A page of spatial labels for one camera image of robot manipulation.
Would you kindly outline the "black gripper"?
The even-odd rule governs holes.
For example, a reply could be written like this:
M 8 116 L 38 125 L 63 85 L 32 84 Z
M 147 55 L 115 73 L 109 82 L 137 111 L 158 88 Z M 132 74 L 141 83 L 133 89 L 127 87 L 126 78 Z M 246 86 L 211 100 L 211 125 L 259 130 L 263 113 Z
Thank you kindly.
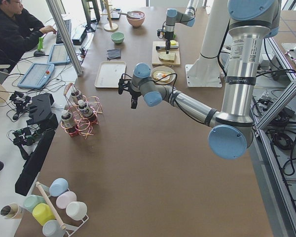
M 169 54 L 168 48 L 171 48 L 171 39 L 168 39 L 168 38 L 165 39 L 165 48 L 166 48 L 166 54 Z
M 138 87 L 133 84 L 132 81 L 128 81 L 127 87 L 127 91 L 132 95 L 131 109 L 136 109 L 138 104 L 138 97 L 141 96 L 141 92 L 139 91 Z

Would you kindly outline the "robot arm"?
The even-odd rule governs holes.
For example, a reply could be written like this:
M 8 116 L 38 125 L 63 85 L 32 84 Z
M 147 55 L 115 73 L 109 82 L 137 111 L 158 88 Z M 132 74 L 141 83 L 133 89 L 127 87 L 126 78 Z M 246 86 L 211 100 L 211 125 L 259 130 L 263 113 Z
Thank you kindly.
M 230 0 L 228 32 L 232 37 L 221 111 L 183 94 L 171 85 L 157 85 L 145 63 L 135 66 L 130 80 L 120 79 L 118 92 L 128 91 L 131 107 L 140 96 L 150 107 L 166 101 L 195 121 L 211 127 L 211 150 L 224 159 L 242 156 L 253 140 L 250 103 L 256 84 L 262 41 L 278 33 L 281 3 L 278 0 Z
M 174 39 L 175 24 L 181 23 L 188 27 L 192 27 L 195 22 L 195 7 L 187 7 L 185 13 L 179 12 L 174 8 L 167 9 L 164 38 L 166 39 L 165 50 L 169 54 L 171 48 L 171 40 Z

